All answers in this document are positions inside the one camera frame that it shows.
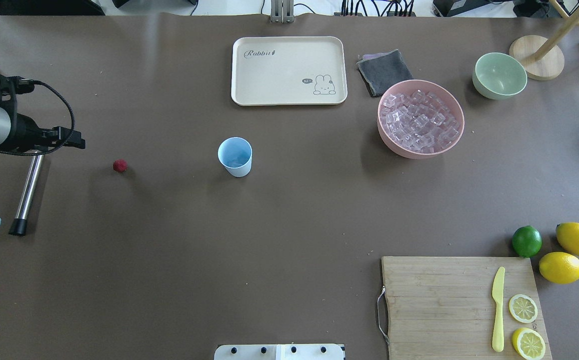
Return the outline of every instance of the gray cloth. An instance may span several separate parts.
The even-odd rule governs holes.
[[[377,57],[363,55],[363,59],[356,65],[372,96],[381,96],[392,85],[414,79],[398,49],[379,54]]]

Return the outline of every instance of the metal pole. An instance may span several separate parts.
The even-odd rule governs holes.
[[[32,206],[36,182],[41,173],[43,157],[45,157],[45,155],[31,157],[31,164],[29,164],[29,170],[27,171],[27,180],[25,180],[25,186],[22,189],[18,210],[16,210],[16,217],[13,219],[13,223],[11,223],[9,235],[24,237],[27,233],[27,214],[29,214],[30,207]]]

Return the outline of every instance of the lime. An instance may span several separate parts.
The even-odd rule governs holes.
[[[530,225],[519,228],[511,237],[512,248],[523,258],[530,258],[538,254],[542,245],[541,234]]]
[[[511,344],[516,353],[527,360],[540,360],[545,356],[543,337],[531,328],[518,328],[511,335]]]
[[[539,316],[539,308],[534,300],[525,294],[516,294],[509,299],[511,316],[523,324],[529,324]]]
[[[559,223],[556,226],[556,239],[568,253],[579,256],[579,223]]]
[[[579,259],[566,252],[550,252],[539,260],[538,271],[552,283],[573,283],[579,280]]]

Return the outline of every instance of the bowl of ice cubes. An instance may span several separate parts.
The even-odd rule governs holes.
[[[452,94],[426,80],[392,85],[378,105],[378,132],[385,145],[410,159],[450,150],[463,135],[463,109]]]

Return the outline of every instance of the wooden cutting board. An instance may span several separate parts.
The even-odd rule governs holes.
[[[522,360],[512,345],[512,333],[530,328],[545,340],[543,359],[552,360],[529,259],[383,256],[382,267],[390,359]],[[502,352],[492,349],[496,310],[492,284],[499,267],[505,268]],[[509,301],[516,294],[536,302],[536,321],[525,324],[512,317]]]

